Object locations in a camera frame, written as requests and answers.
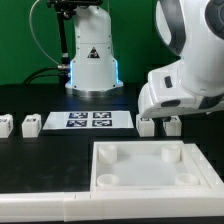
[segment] black cable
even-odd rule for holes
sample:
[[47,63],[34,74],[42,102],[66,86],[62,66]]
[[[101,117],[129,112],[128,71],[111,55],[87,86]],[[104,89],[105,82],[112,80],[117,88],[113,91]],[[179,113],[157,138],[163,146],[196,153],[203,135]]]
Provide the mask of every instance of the black cable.
[[32,79],[33,77],[35,77],[36,75],[40,74],[40,73],[43,73],[43,72],[46,72],[46,71],[50,71],[50,70],[57,70],[58,67],[57,66],[52,66],[52,67],[46,67],[46,68],[42,68],[34,73],[32,73],[31,75],[29,75],[24,81],[23,81],[23,84],[27,84],[30,79]]
[[30,84],[34,79],[38,79],[38,78],[45,78],[45,77],[58,77],[58,76],[64,76],[64,73],[58,73],[58,74],[46,74],[46,75],[36,75],[34,77],[32,77],[26,84]]

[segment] white card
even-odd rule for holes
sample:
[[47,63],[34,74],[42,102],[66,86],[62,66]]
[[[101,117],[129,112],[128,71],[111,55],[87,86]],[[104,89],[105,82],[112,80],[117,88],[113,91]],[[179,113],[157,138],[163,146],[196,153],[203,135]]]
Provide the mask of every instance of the white card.
[[134,128],[129,111],[51,112],[43,130]]

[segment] cable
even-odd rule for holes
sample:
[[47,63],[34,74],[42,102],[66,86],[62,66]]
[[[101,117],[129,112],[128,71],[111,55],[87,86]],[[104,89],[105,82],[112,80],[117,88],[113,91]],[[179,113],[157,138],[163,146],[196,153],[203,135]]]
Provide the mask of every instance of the cable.
[[29,16],[30,31],[31,31],[31,33],[32,33],[32,36],[33,36],[34,41],[36,42],[37,46],[38,46],[39,49],[42,51],[42,53],[43,53],[48,59],[50,59],[52,62],[54,62],[55,64],[58,65],[59,63],[58,63],[56,60],[54,60],[51,56],[49,56],[49,55],[47,54],[47,52],[42,48],[40,42],[37,40],[37,37],[36,37],[35,32],[34,32],[34,29],[33,29],[33,12],[34,12],[35,7],[37,6],[37,4],[38,4],[40,1],[41,1],[41,0],[37,0],[37,1],[33,4],[32,8],[31,8],[31,10],[30,10],[30,16]]
[[64,76],[64,74],[62,73],[58,73],[58,74],[48,74],[48,75],[37,75],[33,78],[31,78],[26,84],[30,84],[34,79],[38,79],[38,78],[45,78],[45,77],[58,77],[58,76]]
[[47,67],[47,68],[42,68],[34,73],[32,73],[31,75],[29,75],[24,81],[23,84],[27,84],[27,82],[29,82],[30,79],[32,79],[33,77],[35,77],[36,75],[46,72],[46,71],[50,71],[50,70],[57,70],[58,67],[54,66],[54,67]]

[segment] warning label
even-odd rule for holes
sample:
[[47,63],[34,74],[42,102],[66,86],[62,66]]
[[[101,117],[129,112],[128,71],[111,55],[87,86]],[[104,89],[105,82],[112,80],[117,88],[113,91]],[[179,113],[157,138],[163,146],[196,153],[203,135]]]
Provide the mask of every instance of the warning label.
[[91,50],[88,58],[100,58],[100,56],[99,56],[95,47],[93,47],[93,49]]

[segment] white cube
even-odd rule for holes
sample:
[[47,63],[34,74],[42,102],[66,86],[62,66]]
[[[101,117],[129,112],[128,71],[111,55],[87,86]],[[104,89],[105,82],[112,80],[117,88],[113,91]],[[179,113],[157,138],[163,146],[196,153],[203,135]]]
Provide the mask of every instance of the white cube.
[[8,138],[13,129],[13,117],[10,114],[0,116],[0,138]]
[[155,136],[155,123],[152,119],[144,119],[138,114],[136,116],[136,127],[140,137]]
[[163,128],[167,136],[181,136],[182,123],[178,116],[172,116],[170,120],[163,120]]
[[22,123],[23,138],[37,138],[41,130],[41,115],[26,116]]

